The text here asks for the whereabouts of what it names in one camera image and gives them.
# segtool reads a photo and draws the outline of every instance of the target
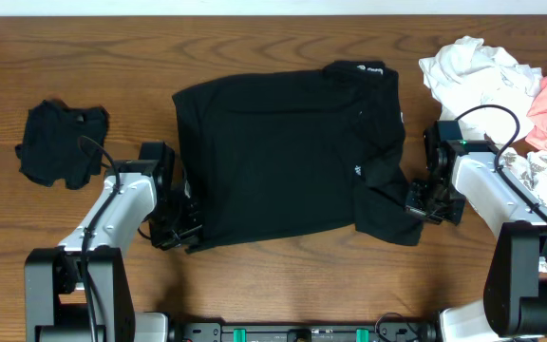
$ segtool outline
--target white wall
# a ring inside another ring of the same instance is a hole
[[[0,15],[547,14],[547,0],[0,0]]]

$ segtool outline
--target table surface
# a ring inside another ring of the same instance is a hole
[[[400,72],[402,167],[425,175],[421,134],[440,114],[420,58],[470,35],[547,74],[547,16],[0,18],[0,341],[24,339],[23,263],[84,217],[100,177],[78,191],[18,172],[14,146],[27,110],[57,97],[111,115],[105,147],[117,159],[141,142],[179,150],[171,95],[245,72],[383,60]],[[135,237],[125,260],[135,309],[227,322],[373,322],[386,312],[429,316],[481,297],[495,240],[466,208],[459,226],[426,225],[417,247],[352,226],[304,237],[162,252]]]

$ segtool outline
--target black t-shirt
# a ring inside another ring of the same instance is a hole
[[[101,173],[103,154],[94,146],[78,145],[87,136],[103,145],[108,128],[102,107],[69,108],[60,100],[43,101],[28,112],[23,143],[15,147],[20,172],[44,186],[65,179],[67,189],[88,184],[90,176]]]
[[[245,74],[173,96],[180,156],[203,205],[198,251],[356,223],[415,245],[404,211],[398,73],[382,62]]]

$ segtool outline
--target black fabric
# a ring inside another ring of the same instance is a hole
[[[205,212],[190,252],[353,222],[385,241],[419,241],[422,223],[404,211],[398,74],[382,62],[236,75],[173,100]]]
[[[68,108],[58,101],[43,101],[28,112],[23,143],[16,146],[20,172],[44,186],[64,179],[68,189],[82,188],[90,175],[101,173],[103,154],[93,146],[78,146],[87,136],[103,145],[108,115],[104,108]]]

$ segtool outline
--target wood grain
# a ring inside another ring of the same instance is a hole
[[[45,188],[18,172],[13,147],[27,109],[48,97],[111,114],[105,147],[136,158],[140,142],[179,149],[171,95],[243,72],[383,60],[400,72],[402,167],[424,176],[421,133],[440,114],[419,58],[464,35],[504,46],[547,73],[547,16],[0,18],[0,341],[24,338],[23,262],[83,218],[101,178]],[[345,227],[187,256],[137,237],[125,260],[135,308],[228,322],[374,321],[427,316],[481,296],[495,241],[466,209],[461,225],[428,225],[418,247]]]

